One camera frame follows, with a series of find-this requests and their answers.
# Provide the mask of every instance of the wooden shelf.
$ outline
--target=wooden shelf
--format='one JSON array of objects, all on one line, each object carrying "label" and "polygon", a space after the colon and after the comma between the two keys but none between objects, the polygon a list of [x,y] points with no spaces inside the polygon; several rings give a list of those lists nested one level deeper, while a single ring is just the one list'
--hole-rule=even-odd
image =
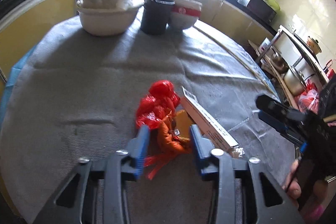
[{"label": "wooden shelf", "polygon": [[[258,46],[256,44],[254,44],[253,42],[251,42],[250,40],[249,44],[250,46],[255,50],[255,52],[257,53],[257,55],[260,55],[260,52],[258,50]],[[289,91],[288,87],[286,86],[283,78],[281,77],[281,75],[278,73],[278,71],[274,68],[274,66],[271,63],[271,59],[268,56],[264,56],[263,59],[267,62],[267,64],[269,65],[269,67],[271,68],[273,75],[275,75],[276,79],[278,80],[278,82],[281,85],[281,88],[283,89],[283,92],[285,93],[285,96],[289,102],[289,105],[295,109],[299,109],[297,103],[295,102],[295,99],[293,97],[293,95],[291,94],[291,92]]]}]

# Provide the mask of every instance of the red stripe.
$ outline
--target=red stripe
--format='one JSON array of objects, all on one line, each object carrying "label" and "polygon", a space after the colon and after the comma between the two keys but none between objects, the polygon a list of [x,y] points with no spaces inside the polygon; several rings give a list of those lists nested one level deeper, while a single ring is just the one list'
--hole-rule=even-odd
[{"label": "red stripe", "polygon": [[193,17],[200,17],[200,15],[201,15],[200,11],[190,9],[190,8],[186,8],[186,7],[182,7],[182,6],[177,6],[176,4],[174,5],[174,7],[172,9],[172,12],[183,14],[183,15],[189,15],[189,16],[193,16]]}]

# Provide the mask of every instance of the metal screw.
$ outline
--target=metal screw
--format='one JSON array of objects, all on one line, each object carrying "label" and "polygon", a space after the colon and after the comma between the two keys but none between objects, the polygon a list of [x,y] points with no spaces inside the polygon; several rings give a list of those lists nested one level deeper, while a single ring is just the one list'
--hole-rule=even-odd
[{"label": "metal screw", "polygon": [[256,158],[256,157],[251,157],[249,159],[249,162],[252,163],[252,164],[258,164],[260,162],[260,159]]},{"label": "metal screw", "polygon": [[126,150],[118,150],[118,151],[116,151],[116,153],[120,156],[125,156],[125,155],[128,154],[128,152]]},{"label": "metal screw", "polygon": [[211,154],[214,156],[221,156],[224,154],[224,151],[219,148],[214,148],[211,150]]},{"label": "metal screw", "polygon": [[80,164],[87,164],[89,161],[90,161],[90,159],[87,158],[87,157],[80,157],[80,158],[78,159],[78,162],[79,162]]},{"label": "metal screw", "polygon": [[173,130],[173,135],[174,136],[179,136],[180,135],[180,131],[178,129]]}]

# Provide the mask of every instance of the white tile wall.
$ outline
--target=white tile wall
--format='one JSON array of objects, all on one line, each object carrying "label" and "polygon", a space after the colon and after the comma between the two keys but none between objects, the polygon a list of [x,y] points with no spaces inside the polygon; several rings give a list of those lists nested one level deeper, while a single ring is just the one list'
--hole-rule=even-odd
[{"label": "white tile wall", "polygon": [[[335,0],[277,0],[281,12],[273,21],[273,28],[279,25],[288,28],[292,25],[296,33],[304,40],[307,37],[317,39],[322,53],[317,58],[323,67],[328,60],[336,58],[336,1]],[[283,39],[277,46],[289,62],[294,62],[298,54],[291,43]]]}]

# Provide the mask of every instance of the finger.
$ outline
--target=finger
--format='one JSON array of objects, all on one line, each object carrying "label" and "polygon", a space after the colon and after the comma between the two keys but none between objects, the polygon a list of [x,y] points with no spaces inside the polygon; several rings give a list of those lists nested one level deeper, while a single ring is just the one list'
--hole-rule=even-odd
[{"label": "finger", "polygon": [[295,160],[293,163],[292,163],[292,166],[291,166],[291,170],[289,172],[289,174],[287,175],[286,179],[285,179],[285,183],[283,184],[282,186],[282,189],[287,189],[288,188],[288,185],[297,169],[297,167],[299,166],[299,161],[298,160]]},{"label": "finger", "polygon": [[291,185],[288,188],[287,194],[293,198],[293,199],[298,199],[301,195],[301,187],[298,184],[297,181],[293,181]]},{"label": "finger", "polygon": [[289,199],[291,200],[291,202],[293,203],[293,205],[294,205],[296,208],[299,208],[299,203],[297,202],[296,199],[291,198],[290,196],[289,196]]},{"label": "finger", "polygon": [[315,202],[321,204],[327,197],[328,182],[325,180],[318,180],[314,184],[313,193],[316,196]]}]

